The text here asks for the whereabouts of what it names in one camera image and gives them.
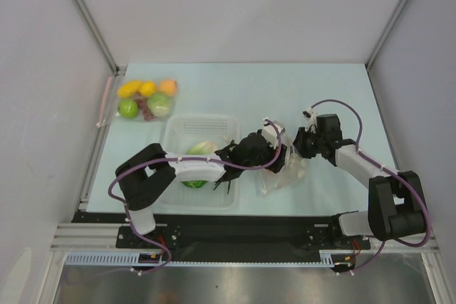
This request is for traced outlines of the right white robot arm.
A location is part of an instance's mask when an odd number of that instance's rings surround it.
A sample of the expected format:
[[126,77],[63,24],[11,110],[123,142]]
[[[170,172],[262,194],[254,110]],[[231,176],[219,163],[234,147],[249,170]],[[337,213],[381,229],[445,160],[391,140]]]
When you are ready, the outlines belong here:
[[379,241],[430,234],[419,176],[412,171],[388,169],[363,153],[352,139],[344,139],[337,115],[304,112],[307,126],[298,129],[293,145],[305,159],[321,156],[349,173],[368,190],[366,211],[338,214],[338,224],[328,232],[329,241],[345,248],[354,236],[373,236]]

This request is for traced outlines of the fake green lettuce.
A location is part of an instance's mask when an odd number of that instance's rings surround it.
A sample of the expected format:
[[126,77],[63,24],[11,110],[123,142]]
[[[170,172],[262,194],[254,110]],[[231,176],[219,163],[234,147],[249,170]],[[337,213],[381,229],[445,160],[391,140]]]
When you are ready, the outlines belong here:
[[[216,142],[212,141],[203,141],[199,142],[195,146],[191,147],[188,149],[186,154],[190,155],[204,155],[204,154],[212,154],[215,151],[219,149],[219,145]],[[203,187],[207,181],[205,180],[192,180],[192,181],[185,181],[183,184],[186,187],[192,188],[192,189],[199,189]]]

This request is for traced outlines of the clear zip top bag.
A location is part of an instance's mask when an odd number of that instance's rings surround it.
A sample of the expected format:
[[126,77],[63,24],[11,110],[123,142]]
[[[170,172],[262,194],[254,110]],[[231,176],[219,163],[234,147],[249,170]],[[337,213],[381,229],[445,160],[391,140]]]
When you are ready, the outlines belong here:
[[296,151],[296,148],[292,144],[291,138],[287,134],[285,134],[283,136],[282,142],[287,146],[285,165],[278,174],[274,174],[273,172],[270,172],[266,169],[262,169],[260,171],[261,186],[260,186],[259,193],[262,196],[269,196],[270,194],[272,194],[275,191],[279,191],[279,190],[285,189],[286,187],[296,185],[302,180],[302,179],[293,179],[291,177],[291,175],[289,174],[289,170],[288,170],[288,163],[289,163],[290,155],[298,154],[300,157],[302,157],[302,156]]

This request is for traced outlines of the fake green onion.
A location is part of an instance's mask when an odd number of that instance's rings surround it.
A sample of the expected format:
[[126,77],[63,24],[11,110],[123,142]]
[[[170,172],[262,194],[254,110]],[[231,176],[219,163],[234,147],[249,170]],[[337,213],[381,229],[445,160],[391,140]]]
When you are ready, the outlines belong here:
[[[232,161],[232,158],[230,157],[230,153],[232,150],[237,146],[237,144],[234,142],[234,140],[230,140],[229,144],[220,149],[215,151],[214,153],[220,157],[220,159],[223,162],[228,162],[230,164],[233,164],[234,162]],[[222,183],[227,183],[227,194],[229,194],[230,189],[231,189],[231,183],[232,180],[234,179],[232,176],[236,173],[235,168],[229,167],[227,164],[224,165],[225,168],[225,173],[224,175],[215,182],[215,186],[213,190],[216,190]]]

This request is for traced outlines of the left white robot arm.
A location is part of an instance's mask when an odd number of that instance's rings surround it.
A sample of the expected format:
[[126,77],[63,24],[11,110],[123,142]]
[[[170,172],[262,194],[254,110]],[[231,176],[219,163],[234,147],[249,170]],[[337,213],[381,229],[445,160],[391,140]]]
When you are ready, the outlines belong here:
[[113,182],[123,194],[134,227],[132,239],[142,247],[154,244],[157,230],[152,205],[171,184],[201,180],[219,186],[245,171],[277,173],[285,164],[287,150],[281,139],[270,142],[259,132],[210,154],[171,154],[158,143],[148,145],[116,169]]

